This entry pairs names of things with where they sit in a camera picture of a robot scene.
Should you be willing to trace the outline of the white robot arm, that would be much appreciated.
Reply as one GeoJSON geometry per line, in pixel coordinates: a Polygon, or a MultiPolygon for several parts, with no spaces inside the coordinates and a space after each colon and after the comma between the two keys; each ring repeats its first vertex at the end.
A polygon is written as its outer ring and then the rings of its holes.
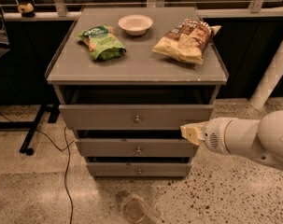
{"type": "Polygon", "coordinates": [[[216,118],[180,127],[189,142],[283,171],[283,110],[262,119],[216,118]]]}

